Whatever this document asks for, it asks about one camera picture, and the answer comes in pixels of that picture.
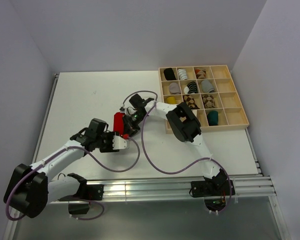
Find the red sock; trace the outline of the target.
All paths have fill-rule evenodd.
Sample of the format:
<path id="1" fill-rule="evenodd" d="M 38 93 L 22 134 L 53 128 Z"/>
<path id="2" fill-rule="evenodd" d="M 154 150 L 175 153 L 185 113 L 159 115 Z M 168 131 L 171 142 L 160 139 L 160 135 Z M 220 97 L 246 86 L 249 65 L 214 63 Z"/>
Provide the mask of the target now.
<path id="1" fill-rule="evenodd" d="M 120 135 L 124 134 L 124 121 L 125 116 L 122 112 L 116 112 L 113 116 L 113 131 L 118 132 Z"/>

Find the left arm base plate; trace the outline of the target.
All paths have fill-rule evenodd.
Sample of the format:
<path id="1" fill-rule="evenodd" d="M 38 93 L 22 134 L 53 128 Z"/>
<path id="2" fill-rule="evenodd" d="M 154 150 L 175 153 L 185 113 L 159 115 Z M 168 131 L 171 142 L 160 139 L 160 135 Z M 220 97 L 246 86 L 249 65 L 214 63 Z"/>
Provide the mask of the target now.
<path id="1" fill-rule="evenodd" d="M 104 194 L 103 184 L 88 184 L 86 186 L 86 191 L 84 198 L 91 201 L 101 201 Z"/>

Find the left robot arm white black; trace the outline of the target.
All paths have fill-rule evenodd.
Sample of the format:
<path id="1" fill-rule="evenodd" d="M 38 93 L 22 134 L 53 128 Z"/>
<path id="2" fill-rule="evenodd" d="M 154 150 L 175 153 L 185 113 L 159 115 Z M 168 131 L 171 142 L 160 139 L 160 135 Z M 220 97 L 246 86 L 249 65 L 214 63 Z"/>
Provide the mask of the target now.
<path id="1" fill-rule="evenodd" d="M 73 162 L 99 149 L 102 153 L 128 148 L 128 142 L 117 131 L 108 131 L 108 124 L 94 118 L 89 126 L 74 134 L 57 151 L 31 165 L 19 164 L 13 171 L 3 201 L 8 219 L 13 208 L 29 218 L 37 217 L 50 202 L 64 197 L 88 200 L 87 180 L 70 173 L 61 180 L 54 178 Z"/>

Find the brown striped sock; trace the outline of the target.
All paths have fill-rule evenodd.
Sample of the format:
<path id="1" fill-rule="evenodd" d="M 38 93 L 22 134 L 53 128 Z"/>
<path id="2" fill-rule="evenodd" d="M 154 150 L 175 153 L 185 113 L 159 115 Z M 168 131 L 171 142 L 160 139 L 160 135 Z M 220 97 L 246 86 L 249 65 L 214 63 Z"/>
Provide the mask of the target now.
<path id="1" fill-rule="evenodd" d="M 193 113 L 195 116 L 197 116 L 198 110 L 197 110 L 197 109 L 193 109 L 193 110 L 192 110 L 192 113 Z"/>

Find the dark green reindeer sock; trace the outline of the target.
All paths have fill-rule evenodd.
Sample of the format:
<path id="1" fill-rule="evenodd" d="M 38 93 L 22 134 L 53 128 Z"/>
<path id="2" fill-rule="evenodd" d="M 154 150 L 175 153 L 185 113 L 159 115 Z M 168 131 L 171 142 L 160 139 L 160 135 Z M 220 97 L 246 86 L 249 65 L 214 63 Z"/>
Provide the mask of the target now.
<path id="1" fill-rule="evenodd" d="M 219 125 L 219 113 L 215 110 L 208 112 L 206 115 L 207 122 L 209 126 L 218 126 Z"/>

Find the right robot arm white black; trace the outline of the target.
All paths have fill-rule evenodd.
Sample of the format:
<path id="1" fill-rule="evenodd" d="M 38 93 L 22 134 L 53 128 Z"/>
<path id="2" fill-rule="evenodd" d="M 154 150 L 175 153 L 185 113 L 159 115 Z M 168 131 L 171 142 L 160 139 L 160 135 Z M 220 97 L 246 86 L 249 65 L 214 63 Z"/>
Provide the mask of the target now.
<path id="1" fill-rule="evenodd" d="M 227 186 L 229 187 L 229 190 L 232 190 L 231 180 L 227 171 L 212 158 L 212 154 L 202 135 L 201 123 L 185 102 L 169 104 L 159 102 L 157 98 L 149 97 L 143 99 L 139 95 L 139 91 L 128 95 L 124 99 L 121 107 L 123 110 L 125 109 L 126 101 L 129 101 L 132 107 L 135 108 L 135 112 L 122 117 L 123 133 L 133 137 L 138 132 L 141 132 L 141 146 L 143 153 L 153 168 L 166 175 L 177 175 L 202 161 L 204 170 L 203 178 L 207 182 L 206 189 L 210 194 L 219 194 L 224 186 Z M 167 172 L 156 167 L 146 152 L 143 140 L 145 123 L 150 116 L 159 117 L 168 121 L 176 139 L 190 146 L 192 150 L 200 155 L 200 158 L 175 172 Z"/>

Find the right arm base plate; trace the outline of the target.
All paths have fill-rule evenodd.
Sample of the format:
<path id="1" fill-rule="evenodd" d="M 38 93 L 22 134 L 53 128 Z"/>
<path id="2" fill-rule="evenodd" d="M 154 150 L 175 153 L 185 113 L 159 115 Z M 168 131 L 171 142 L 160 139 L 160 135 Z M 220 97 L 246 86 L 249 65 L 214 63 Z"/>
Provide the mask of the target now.
<path id="1" fill-rule="evenodd" d="M 193 198 L 230 196 L 230 191 L 232 196 L 236 194 L 232 180 L 230 180 L 230 182 L 226 180 L 224 183 L 219 185 L 207 180 L 198 180 L 192 181 L 190 186 L 191 188 L 189 193 Z"/>

